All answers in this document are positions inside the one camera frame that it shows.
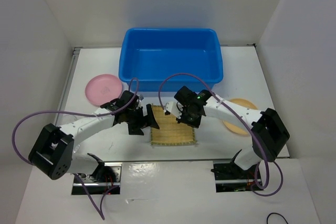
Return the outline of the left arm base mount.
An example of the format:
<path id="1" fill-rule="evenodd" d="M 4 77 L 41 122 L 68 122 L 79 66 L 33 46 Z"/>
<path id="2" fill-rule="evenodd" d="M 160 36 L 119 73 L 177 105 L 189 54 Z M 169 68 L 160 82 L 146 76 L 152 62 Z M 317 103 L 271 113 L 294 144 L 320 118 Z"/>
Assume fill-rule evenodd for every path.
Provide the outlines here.
<path id="1" fill-rule="evenodd" d="M 78 174 L 91 195 L 103 195 L 104 193 L 108 193 L 109 195 L 120 194 L 122 163 L 109 162 L 106 163 L 106 166 L 109 167 L 108 172 L 99 179 L 95 179 L 87 174 Z"/>

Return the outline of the orange plastic plate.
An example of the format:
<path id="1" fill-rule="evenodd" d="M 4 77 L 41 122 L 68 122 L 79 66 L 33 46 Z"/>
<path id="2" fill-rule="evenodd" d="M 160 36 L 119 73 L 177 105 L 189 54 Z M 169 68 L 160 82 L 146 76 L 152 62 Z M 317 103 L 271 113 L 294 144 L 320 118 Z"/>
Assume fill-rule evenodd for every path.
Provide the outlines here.
<path id="1" fill-rule="evenodd" d="M 257 110 L 258 108 L 250 101 L 246 100 L 246 99 L 242 99 L 242 98 L 234 98 L 234 99 L 231 99 L 230 100 L 231 103 L 234 103 L 234 104 L 238 104 L 238 105 L 241 105 L 243 107 L 246 107 L 248 109 L 254 109 L 254 110 Z M 249 133 L 240 128 L 240 127 L 237 127 L 229 122 L 226 122 L 226 121 L 223 121 L 223 124 L 225 125 L 225 127 L 235 133 L 235 134 L 238 134 L 238 135 L 242 135 L 242 136 L 248 136 Z"/>

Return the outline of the bamboo placemat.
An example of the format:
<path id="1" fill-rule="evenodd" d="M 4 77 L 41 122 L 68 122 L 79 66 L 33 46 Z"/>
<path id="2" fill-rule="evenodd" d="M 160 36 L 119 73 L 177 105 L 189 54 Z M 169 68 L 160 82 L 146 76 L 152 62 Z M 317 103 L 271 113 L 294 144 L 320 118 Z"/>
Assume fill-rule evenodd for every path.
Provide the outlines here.
<path id="1" fill-rule="evenodd" d="M 151 128 L 151 145 L 183 146 L 195 145 L 192 127 L 178 124 L 173 115 L 165 115 L 159 105 L 152 105 L 152 111 L 159 129 Z"/>

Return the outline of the pink plastic plate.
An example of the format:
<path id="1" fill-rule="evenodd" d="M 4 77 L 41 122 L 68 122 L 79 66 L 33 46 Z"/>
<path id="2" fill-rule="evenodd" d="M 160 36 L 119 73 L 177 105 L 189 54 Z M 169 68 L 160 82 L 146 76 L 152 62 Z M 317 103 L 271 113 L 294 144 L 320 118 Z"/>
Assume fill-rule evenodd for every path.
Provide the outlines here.
<path id="1" fill-rule="evenodd" d="M 86 85 L 85 96 L 95 106 L 116 99 L 122 93 L 122 82 L 112 74 L 101 74 L 92 78 Z"/>

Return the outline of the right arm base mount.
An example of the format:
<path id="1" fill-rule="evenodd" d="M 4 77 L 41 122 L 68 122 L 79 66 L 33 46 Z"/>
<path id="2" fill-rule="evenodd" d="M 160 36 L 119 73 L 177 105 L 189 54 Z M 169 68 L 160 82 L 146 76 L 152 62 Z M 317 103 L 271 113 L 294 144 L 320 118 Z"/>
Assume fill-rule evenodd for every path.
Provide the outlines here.
<path id="1" fill-rule="evenodd" d="M 256 191 L 262 190 L 255 186 L 255 169 L 256 165 L 253 165 L 248 170 L 237 169 L 232 171 L 230 161 L 213 161 L 211 172 L 214 174 L 216 192 L 251 191 L 251 186 Z"/>

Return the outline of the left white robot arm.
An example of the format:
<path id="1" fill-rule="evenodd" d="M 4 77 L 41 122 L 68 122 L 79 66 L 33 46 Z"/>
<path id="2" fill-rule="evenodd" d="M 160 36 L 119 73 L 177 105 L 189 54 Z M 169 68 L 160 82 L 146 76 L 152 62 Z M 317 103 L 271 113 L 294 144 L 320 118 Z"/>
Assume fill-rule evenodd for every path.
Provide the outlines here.
<path id="1" fill-rule="evenodd" d="M 98 182 L 112 175 L 112 169 L 93 153 L 76 154 L 74 148 L 95 134 L 126 123 L 129 135 L 143 135 L 143 129 L 159 129 L 152 107 L 140 104 L 138 95 L 126 90 L 121 97 L 100 106 L 89 117 L 55 126 L 47 124 L 41 130 L 28 160 L 56 180 L 66 173 L 85 174 Z"/>

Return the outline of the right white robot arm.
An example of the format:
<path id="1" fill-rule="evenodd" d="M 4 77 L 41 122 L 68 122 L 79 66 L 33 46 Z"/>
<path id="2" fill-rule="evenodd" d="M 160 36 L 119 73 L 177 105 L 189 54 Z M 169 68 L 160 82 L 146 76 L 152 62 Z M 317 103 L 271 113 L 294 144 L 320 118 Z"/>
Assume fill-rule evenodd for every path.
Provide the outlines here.
<path id="1" fill-rule="evenodd" d="M 208 90 L 195 93 L 186 86 L 178 90 L 174 99 L 176 102 L 167 103 L 165 108 L 176 116 L 178 123 L 199 128 L 202 117 L 207 116 L 244 127 L 250 133 L 251 146 L 238 151 L 230 162 L 230 172 L 235 178 L 244 177 L 248 169 L 262 160 L 274 162 L 290 138 L 274 109 L 246 108 Z"/>

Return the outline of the clear plastic cup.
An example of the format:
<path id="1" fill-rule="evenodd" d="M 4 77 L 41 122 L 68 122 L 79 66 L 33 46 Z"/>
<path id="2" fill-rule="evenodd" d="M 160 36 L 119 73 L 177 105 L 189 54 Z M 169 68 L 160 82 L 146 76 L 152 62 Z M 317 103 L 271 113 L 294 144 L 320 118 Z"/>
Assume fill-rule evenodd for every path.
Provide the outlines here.
<path id="1" fill-rule="evenodd" d="M 65 114 L 58 120 L 58 125 L 73 123 L 77 120 L 75 115 Z"/>

